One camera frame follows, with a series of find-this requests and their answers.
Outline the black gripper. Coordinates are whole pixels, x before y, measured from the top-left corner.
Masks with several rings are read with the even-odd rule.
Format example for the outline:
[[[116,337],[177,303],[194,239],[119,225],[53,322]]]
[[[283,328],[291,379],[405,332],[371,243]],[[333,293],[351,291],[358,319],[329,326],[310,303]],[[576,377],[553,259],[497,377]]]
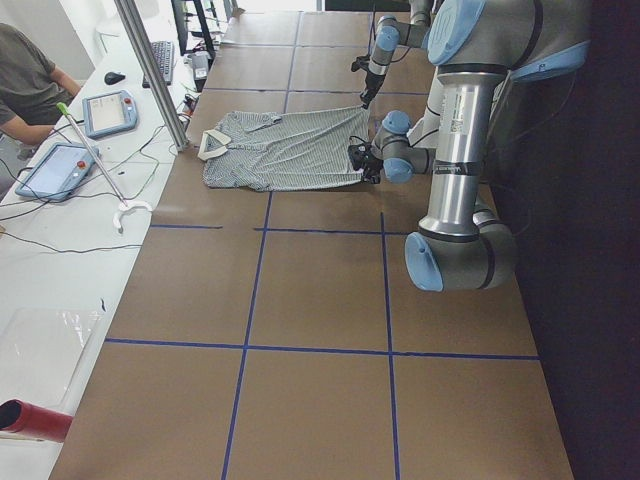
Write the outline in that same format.
[[[383,85],[388,70],[387,58],[371,58],[369,55],[358,56],[351,64],[351,71],[363,70],[366,73],[365,87],[359,98],[362,108],[367,110]]]
[[[347,152],[353,169],[361,173],[362,182],[381,182],[383,161],[372,153],[372,147],[369,143],[350,145]]]

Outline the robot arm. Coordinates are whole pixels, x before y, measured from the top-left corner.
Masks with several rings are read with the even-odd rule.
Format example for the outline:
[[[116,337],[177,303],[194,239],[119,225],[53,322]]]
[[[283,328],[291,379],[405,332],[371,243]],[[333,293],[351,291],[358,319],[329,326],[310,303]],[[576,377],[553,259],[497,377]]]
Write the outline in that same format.
[[[496,87],[580,68],[589,49],[587,1],[414,1],[401,22],[381,17],[372,50],[355,59],[366,74],[361,101],[380,90],[400,46],[421,48],[435,67],[441,104],[418,123],[389,112],[375,137],[348,149],[367,183],[427,173],[427,214],[405,242],[412,282],[425,291],[488,289],[510,278],[516,244],[478,194]]]
[[[360,93],[362,108],[368,110],[381,89],[398,46],[427,51],[432,20],[441,1],[408,1],[409,22],[401,22],[393,15],[382,16],[376,26],[371,26],[370,38],[374,40],[367,54],[357,56],[351,71],[366,73],[365,87]]]

